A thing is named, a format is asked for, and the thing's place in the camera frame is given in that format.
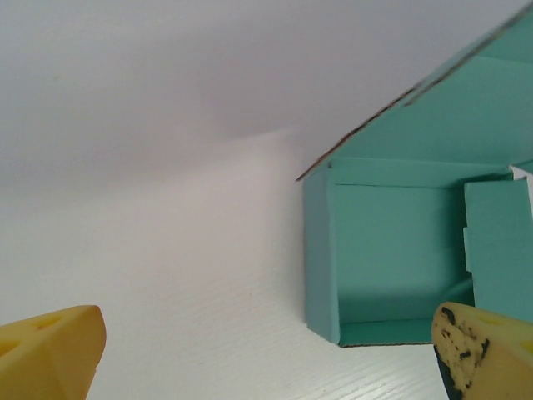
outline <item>house wall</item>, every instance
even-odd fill
[[[468,277],[462,187],[334,188],[341,323],[431,318]]]
[[[293,179],[525,2],[2,2],[0,323],[100,305],[90,400],[446,398],[306,329]]]
[[[306,323],[325,339],[339,343],[334,187],[328,171],[316,171],[303,184]]]

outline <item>teal panel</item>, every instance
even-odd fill
[[[420,162],[375,158],[334,158],[331,176],[336,184],[449,188],[465,180],[512,179],[508,167],[449,162]]]
[[[427,76],[422,81],[422,83],[419,85],[419,87],[416,88],[416,90],[413,93],[411,93],[409,96],[407,96],[403,100],[402,104],[409,103],[413,98],[418,97],[420,92],[423,92],[427,90],[427,88],[438,83],[439,80],[441,80],[457,64],[461,64],[461,60],[469,57],[470,54],[472,54],[482,43],[484,43],[487,39],[491,38],[498,29],[500,29],[500,27],[495,27],[491,29],[486,34],[477,38],[474,42],[462,48],[460,51],[454,54],[453,57],[451,57],[450,59],[442,63],[438,68],[436,68],[429,76]]]
[[[336,157],[507,166],[531,159],[533,67],[477,57],[414,104],[340,147]]]
[[[431,342],[431,318],[341,325],[341,346]]]
[[[526,180],[466,184],[476,306],[533,322],[533,222]]]
[[[533,12],[525,14],[511,29],[498,40],[480,52],[480,56],[499,58],[519,63],[533,63]]]
[[[341,334],[326,172],[319,170],[307,177],[303,189],[306,323],[330,342],[339,343]]]
[[[462,187],[336,185],[332,204],[341,323],[431,318],[469,277]]]

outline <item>white wood surface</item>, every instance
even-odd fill
[[[102,307],[89,399],[445,399],[303,323],[304,166],[525,1],[0,5],[0,323]]]

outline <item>cardboard box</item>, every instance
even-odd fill
[[[429,343],[439,303],[533,322],[533,3],[301,177],[306,322],[343,347]]]

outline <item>black spots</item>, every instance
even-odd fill
[[[442,383],[444,383],[444,388],[448,394],[450,400],[461,400],[463,398],[463,392],[456,388],[456,383],[451,377],[450,367],[448,367],[442,360],[439,352],[436,349],[436,346],[433,346],[436,355],[436,361],[439,365],[439,371],[441,372]]]
[[[481,348],[483,349],[483,352],[481,353],[481,359],[485,358],[486,352],[489,349],[489,345],[491,344],[491,341],[489,339],[486,339],[482,344]]]
[[[462,352],[461,354],[459,354],[459,359],[460,360],[464,360],[465,358],[468,358],[472,355],[471,351],[470,350],[466,350],[465,352]]]
[[[450,321],[450,324],[456,324],[456,315],[453,313],[453,311],[451,311],[448,307],[441,308],[441,311],[448,317],[448,321]]]

